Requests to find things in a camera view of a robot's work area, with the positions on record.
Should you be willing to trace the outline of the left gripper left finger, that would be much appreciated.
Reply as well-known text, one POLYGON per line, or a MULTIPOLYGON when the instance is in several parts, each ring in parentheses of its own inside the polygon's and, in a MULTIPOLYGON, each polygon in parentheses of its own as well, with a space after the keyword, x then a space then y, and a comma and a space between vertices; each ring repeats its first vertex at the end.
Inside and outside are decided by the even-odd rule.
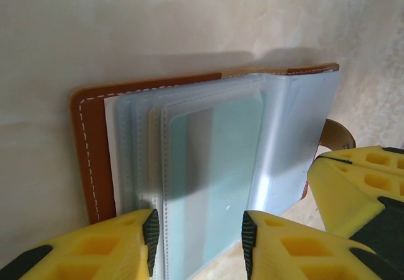
POLYGON ((160 225, 140 209, 46 240, 1 269, 1 279, 150 279, 160 225))

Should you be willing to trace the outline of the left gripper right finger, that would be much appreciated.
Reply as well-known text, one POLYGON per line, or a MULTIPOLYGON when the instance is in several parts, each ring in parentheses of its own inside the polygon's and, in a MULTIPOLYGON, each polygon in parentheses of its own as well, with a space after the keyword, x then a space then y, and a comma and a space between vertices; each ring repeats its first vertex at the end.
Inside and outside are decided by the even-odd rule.
POLYGON ((403 279, 368 246, 262 211, 245 211, 248 279, 403 279))

